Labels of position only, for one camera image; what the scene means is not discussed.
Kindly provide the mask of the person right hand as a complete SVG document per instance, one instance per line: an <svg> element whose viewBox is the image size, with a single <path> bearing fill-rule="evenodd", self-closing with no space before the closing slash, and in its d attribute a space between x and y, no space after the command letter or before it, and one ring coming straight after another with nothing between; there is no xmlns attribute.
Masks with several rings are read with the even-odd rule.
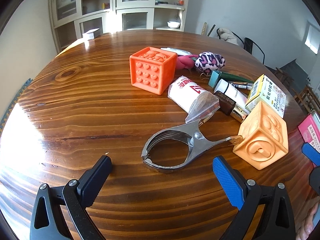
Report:
<svg viewBox="0 0 320 240"><path fill-rule="evenodd" d="M296 232L296 240L306 240L313 231L313 217L318 209L319 201L309 209L305 219L301 222L299 229Z"/></svg>

